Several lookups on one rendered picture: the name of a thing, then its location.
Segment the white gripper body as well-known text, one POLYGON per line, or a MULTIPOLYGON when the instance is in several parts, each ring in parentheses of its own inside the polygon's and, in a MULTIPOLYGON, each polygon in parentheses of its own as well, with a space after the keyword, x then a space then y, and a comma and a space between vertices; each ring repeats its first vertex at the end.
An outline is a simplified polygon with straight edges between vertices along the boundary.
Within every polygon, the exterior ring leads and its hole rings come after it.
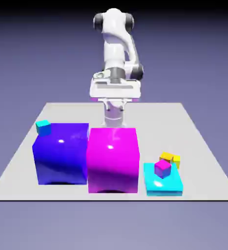
POLYGON ((121 79, 120 83, 111 83, 110 78, 92 78, 89 95, 94 101, 139 99, 141 97, 141 82, 121 79))

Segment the small yellow cube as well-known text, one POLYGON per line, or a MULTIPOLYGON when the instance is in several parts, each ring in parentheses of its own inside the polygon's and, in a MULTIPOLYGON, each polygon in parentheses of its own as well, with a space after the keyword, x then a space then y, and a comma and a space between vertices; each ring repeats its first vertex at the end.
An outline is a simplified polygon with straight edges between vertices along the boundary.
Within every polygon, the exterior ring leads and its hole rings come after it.
POLYGON ((173 162, 173 157, 174 157, 173 154, 167 153, 167 152, 163 152, 163 153, 160 155, 160 160, 167 161, 167 162, 169 162, 169 163, 171 164, 171 163, 173 162))
POLYGON ((179 169, 180 168, 180 161, 181 161, 180 156, 173 155, 172 161, 173 161, 173 163, 175 163, 177 169, 179 169))

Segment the small cyan cube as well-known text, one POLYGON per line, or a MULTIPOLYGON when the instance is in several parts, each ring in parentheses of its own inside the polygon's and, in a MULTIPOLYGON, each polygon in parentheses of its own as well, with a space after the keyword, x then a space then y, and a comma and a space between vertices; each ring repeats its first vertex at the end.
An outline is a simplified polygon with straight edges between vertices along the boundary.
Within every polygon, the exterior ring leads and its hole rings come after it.
POLYGON ((46 136, 51 134, 51 123, 48 120, 36 122, 36 130, 39 136, 46 136))

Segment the small magenta cube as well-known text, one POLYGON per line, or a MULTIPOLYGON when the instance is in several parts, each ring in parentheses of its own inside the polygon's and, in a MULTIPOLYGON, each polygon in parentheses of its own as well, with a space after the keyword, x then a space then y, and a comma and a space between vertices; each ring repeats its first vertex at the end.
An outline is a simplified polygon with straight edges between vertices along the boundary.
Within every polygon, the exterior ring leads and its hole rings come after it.
POLYGON ((160 178, 165 178, 171 174, 171 163, 160 160, 154 164, 154 173, 160 178))

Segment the large magenta box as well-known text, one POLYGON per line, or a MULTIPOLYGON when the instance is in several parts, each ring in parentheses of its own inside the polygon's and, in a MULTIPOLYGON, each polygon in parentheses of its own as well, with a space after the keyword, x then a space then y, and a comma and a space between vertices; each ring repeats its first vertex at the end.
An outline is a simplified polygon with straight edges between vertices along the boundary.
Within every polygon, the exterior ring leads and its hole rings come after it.
POLYGON ((136 129, 91 128, 86 166, 89 193, 137 193, 140 152, 136 129))

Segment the large blue box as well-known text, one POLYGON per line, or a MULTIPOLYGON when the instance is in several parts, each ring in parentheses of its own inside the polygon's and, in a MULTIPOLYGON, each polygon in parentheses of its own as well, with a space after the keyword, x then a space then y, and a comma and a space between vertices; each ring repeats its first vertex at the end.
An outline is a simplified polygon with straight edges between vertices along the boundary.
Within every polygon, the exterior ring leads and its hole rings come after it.
POLYGON ((39 185, 87 184, 88 123, 51 123, 32 145, 39 185))

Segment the large cyan box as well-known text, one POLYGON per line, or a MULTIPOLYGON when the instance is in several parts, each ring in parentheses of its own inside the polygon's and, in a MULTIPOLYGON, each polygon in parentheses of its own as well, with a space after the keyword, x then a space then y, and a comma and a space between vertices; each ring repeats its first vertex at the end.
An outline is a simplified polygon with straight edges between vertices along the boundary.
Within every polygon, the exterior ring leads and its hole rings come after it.
POLYGON ((144 180, 147 196, 182 196, 183 183, 175 163, 171 174, 160 178, 154 173, 153 163, 144 163, 144 180))

